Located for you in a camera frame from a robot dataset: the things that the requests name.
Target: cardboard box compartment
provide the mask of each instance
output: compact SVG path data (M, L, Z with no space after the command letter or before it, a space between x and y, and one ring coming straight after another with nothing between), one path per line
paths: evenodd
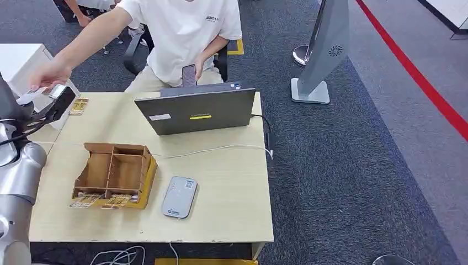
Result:
M142 145L85 143L88 163L75 180L72 198L79 193L101 194L93 205L104 205L113 194L136 195L125 207L144 209L153 185L157 163Z

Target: red tape on floor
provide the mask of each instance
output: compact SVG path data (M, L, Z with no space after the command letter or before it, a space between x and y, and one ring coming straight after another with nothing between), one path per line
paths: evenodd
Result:
M456 112L454 108L437 92L437 90L429 83L423 74L416 68L401 48L396 44L380 22L375 18L369 8L365 5L363 0L356 0L358 5L363 10L369 21L380 34L384 42L400 61L401 65L406 69L413 80L418 84L421 90L432 101L435 107L444 115L447 121L468 141L468 123L463 117Z

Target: gray carpet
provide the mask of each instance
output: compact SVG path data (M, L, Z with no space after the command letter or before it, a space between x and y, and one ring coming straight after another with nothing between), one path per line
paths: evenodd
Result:
M1 42L42 42L56 53L77 34L78 26L65 24L49 0L0 4ZM315 1L241 0L246 54L230 56L230 79L262 92L275 134L275 160L268 162L275 242L260 262L370 264L396 253L416 264L460 264L349 60L327 78L330 105L290 100L289 80L301 72L291 51L307 43L308 18L317 8ZM78 88L122 91L130 83L121 64L124 47L111 46L109 55L94 55L74 72ZM128 244L34 243L32 249L38 254L57 246L86 264L98 251ZM172 257L167 245L145 247L146 264ZM177 247L181 257L248 257L245 245ZM65 250L43 257L71 263Z

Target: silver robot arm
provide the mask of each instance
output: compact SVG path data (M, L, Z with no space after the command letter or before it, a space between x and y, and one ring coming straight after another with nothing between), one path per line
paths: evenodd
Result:
M58 120L75 94L63 87L44 110L19 106L0 73L0 265L30 265L29 225L47 154L27 136Z

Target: khaki pants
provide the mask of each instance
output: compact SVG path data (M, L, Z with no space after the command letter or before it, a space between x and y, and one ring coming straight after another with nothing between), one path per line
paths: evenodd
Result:
M219 84L222 83L218 68L208 68L198 80L197 84ZM149 66L146 66L131 82L125 92L158 92L161 88L169 88L170 85L162 82L156 77Z

